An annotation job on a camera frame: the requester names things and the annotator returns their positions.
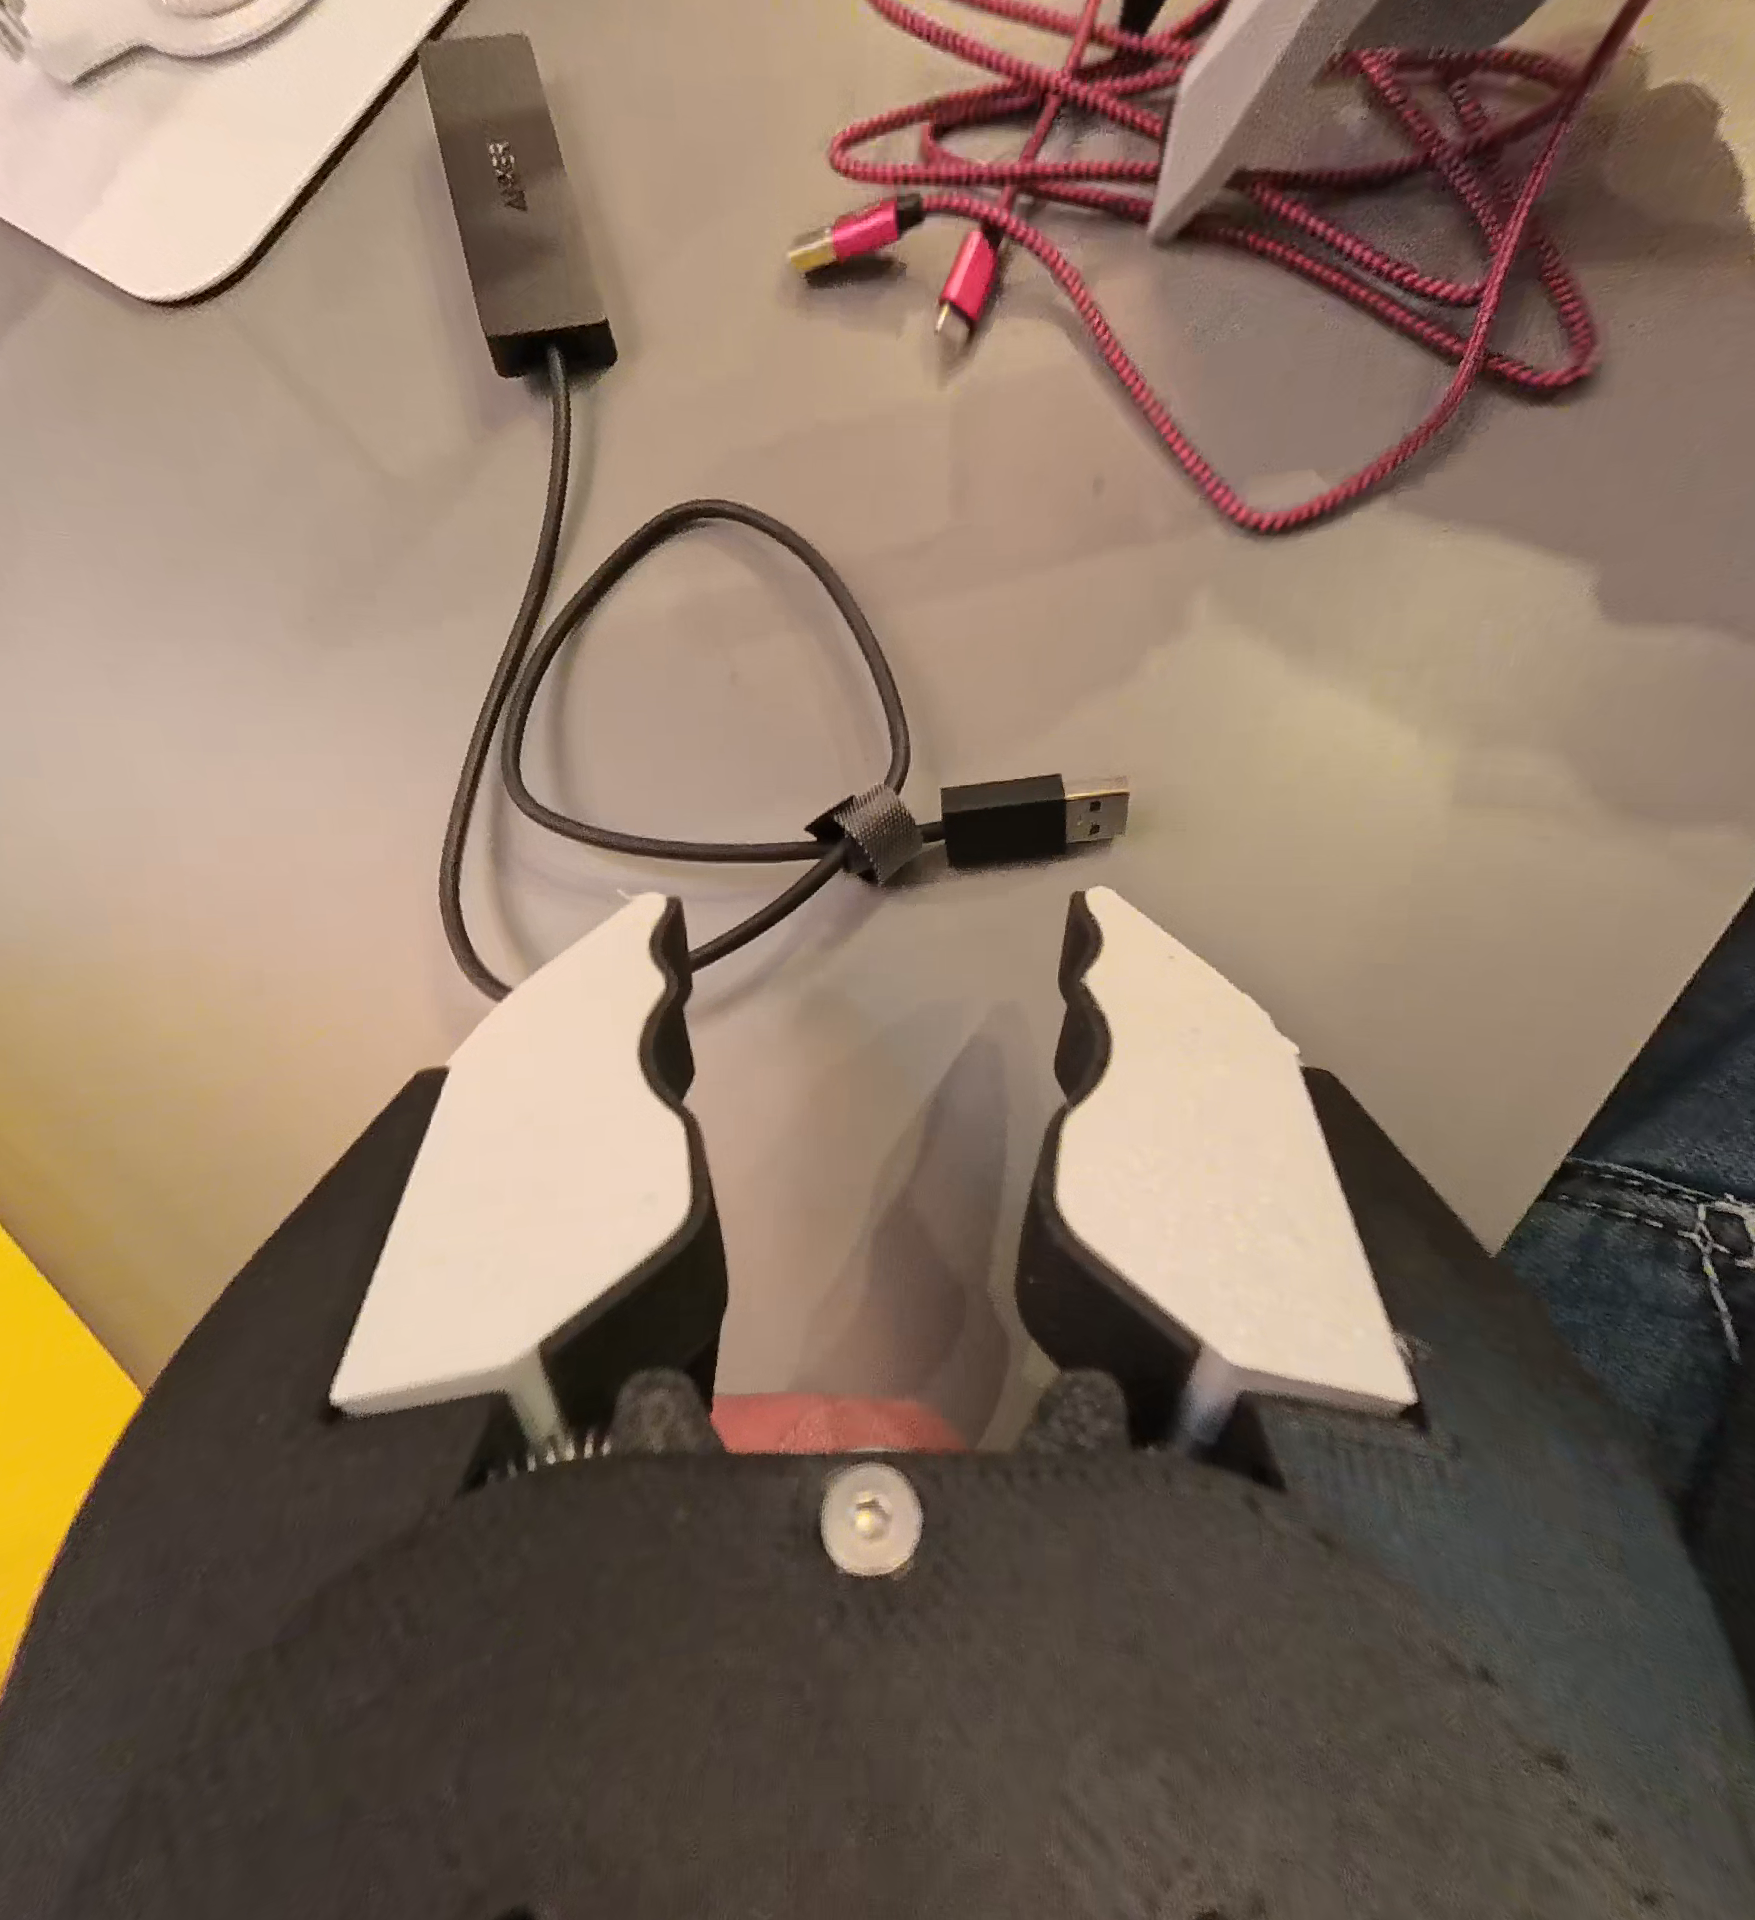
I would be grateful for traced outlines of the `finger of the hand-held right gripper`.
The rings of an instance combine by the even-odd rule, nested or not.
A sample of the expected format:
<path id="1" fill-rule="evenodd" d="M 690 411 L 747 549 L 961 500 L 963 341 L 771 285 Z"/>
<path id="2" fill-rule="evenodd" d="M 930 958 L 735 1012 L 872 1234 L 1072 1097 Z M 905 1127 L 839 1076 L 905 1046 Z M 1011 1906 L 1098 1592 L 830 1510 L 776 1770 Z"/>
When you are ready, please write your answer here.
<path id="1" fill-rule="evenodd" d="M 1297 158 L 1323 69 L 1375 2 L 1227 2 L 1185 65 L 1148 216 L 1171 243 L 1244 171 Z"/>

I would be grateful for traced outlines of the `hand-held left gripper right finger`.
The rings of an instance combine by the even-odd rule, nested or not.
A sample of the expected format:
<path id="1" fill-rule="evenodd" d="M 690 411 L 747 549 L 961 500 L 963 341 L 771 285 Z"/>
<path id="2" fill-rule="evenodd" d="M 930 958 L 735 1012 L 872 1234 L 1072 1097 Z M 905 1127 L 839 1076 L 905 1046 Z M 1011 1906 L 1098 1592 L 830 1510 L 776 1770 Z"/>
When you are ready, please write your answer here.
<path id="1" fill-rule="evenodd" d="M 1014 1264 L 1040 1352 L 1113 1379 L 1146 1449 L 1211 1447 L 1248 1395 L 1410 1413 L 1297 1046 L 1109 887 L 1072 897 L 1057 984 L 1061 1107 Z"/>

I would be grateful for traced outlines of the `white stand with wooden board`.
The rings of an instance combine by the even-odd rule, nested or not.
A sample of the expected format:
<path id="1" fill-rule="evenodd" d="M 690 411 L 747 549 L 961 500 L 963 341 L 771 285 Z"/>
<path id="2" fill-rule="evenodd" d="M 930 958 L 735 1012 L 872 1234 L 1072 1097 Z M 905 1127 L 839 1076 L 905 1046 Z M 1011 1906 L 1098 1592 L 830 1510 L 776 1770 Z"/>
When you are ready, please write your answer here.
<path id="1" fill-rule="evenodd" d="M 134 301 L 269 246 L 454 2 L 0 2 L 0 224 Z"/>

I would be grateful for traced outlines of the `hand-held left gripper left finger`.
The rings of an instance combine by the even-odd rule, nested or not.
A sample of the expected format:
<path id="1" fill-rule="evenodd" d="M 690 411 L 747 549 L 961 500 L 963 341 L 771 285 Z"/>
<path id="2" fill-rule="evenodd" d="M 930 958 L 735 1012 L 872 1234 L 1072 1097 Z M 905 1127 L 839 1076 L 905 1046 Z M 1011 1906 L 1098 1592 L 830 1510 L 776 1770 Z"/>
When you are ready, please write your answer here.
<path id="1" fill-rule="evenodd" d="M 370 1418 L 503 1403 L 603 1444 L 649 1372 L 714 1399 L 727 1270 L 689 1092 L 685 910 L 628 900 L 453 1054 L 332 1385 Z"/>

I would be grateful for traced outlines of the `black usb hub with cable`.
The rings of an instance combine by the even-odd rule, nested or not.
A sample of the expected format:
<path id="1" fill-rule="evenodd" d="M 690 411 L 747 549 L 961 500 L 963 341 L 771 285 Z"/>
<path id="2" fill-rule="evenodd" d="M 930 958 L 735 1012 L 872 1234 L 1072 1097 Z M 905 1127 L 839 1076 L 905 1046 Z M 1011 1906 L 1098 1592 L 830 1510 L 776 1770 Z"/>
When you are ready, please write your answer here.
<path id="1" fill-rule="evenodd" d="M 1130 831 L 1130 781 L 1059 774 L 975 781 L 941 791 L 922 823 L 904 802 L 911 732 L 890 658 L 839 570 L 782 521 L 730 498 L 666 506 L 632 532 L 566 600 L 547 611 L 575 461 L 578 372 L 609 371 L 617 349 L 602 285 L 529 37 L 433 38 L 417 56 L 468 282 L 495 371 L 542 382 L 551 452 L 529 579 L 465 747 L 437 858 L 442 931 L 459 972 L 490 1001 L 508 993 L 480 955 L 465 907 L 465 866 L 486 774 L 529 825 L 578 847 L 671 866 L 792 866 L 794 879 L 738 923 L 693 950 L 706 969 L 782 928 L 839 877 L 887 887 L 926 851 L 954 868 L 1002 868 L 1109 847 Z M 530 710 L 560 649 L 578 639 L 656 552 L 725 531 L 763 541 L 796 566 L 836 613 L 880 712 L 887 763 L 800 838 L 669 838 L 579 820 L 540 801 L 524 774 Z"/>

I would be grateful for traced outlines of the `person's jeans leg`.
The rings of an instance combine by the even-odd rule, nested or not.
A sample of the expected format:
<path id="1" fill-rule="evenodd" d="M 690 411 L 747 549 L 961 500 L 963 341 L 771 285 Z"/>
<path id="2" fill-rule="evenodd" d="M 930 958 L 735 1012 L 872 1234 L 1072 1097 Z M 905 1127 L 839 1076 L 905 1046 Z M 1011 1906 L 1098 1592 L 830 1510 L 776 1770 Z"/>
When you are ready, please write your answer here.
<path id="1" fill-rule="evenodd" d="M 1755 1708 L 1755 890 L 1505 1261 L 1646 1423 Z"/>

